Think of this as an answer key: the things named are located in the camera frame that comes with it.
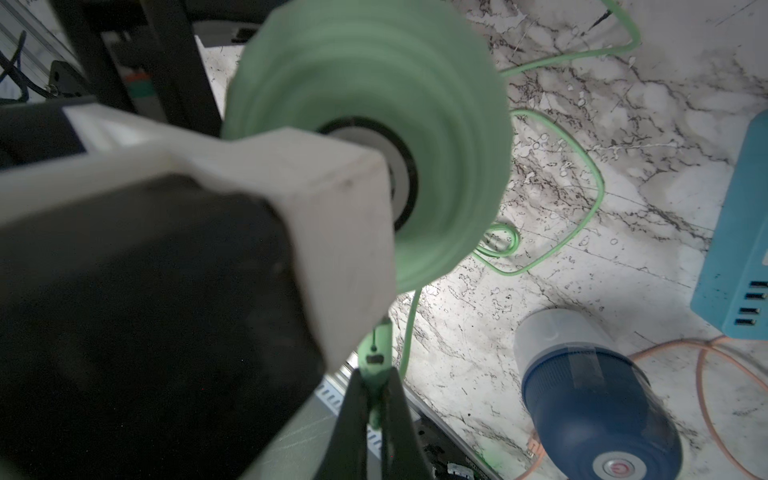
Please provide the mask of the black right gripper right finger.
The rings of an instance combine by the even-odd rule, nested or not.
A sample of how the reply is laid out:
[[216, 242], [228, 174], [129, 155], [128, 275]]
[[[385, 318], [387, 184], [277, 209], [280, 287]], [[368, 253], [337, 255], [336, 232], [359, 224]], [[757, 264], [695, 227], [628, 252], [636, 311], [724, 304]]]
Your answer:
[[431, 466], [419, 444], [403, 385], [395, 368], [387, 373], [381, 390], [380, 415], [382, 478], [431, 479]]

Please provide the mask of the teal power strip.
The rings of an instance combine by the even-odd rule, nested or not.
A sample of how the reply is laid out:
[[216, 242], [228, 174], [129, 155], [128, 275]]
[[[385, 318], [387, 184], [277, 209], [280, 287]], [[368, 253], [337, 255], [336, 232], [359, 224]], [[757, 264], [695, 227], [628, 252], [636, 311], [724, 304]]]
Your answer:
[[690, 304], [724, 335], [767, 339], [767, 113], [749, 124]]

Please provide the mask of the light green meat grinder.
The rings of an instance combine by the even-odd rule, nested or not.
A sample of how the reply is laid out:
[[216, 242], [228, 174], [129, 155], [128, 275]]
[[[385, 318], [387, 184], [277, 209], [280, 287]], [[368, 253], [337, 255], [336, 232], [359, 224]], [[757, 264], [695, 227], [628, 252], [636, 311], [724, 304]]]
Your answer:
[[290, 1], [245, 46], [221, 135], [381, 126], [413, 163], [395, 234], [396, 290], [451, 272], [495, 220], [513, 141], [483, 38], [442, 1]]

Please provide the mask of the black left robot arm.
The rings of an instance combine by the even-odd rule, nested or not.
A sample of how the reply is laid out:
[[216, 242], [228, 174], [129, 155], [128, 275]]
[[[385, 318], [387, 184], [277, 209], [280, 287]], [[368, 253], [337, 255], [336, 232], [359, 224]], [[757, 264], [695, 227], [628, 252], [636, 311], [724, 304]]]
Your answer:
[[222, 115], [198, 41], [246, 43], [278, 1], [54, 1], [51, 7], [74, 49], [84, 91], [45, 100], [97, 102], [209, 136]]

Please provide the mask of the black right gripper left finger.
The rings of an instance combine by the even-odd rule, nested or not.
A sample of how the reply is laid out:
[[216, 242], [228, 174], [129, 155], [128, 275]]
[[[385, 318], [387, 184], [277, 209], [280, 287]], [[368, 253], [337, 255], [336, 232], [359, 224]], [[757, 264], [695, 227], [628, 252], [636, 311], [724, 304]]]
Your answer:
[[328, 448], [315, 473], [315, 479], [366, 480], [368, 478], [368, 419], [368, 390], [361, 373], [354, 370]]

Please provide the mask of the navy blue meat grinder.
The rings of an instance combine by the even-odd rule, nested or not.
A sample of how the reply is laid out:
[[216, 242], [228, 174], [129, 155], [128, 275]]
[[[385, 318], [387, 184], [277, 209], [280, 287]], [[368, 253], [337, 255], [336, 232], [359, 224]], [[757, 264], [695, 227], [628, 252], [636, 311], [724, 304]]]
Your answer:
[[526, 317], [513, 346], [541, 445], [569, 479], [675, 479], [680, 435], [646, 375], [581, 312]]

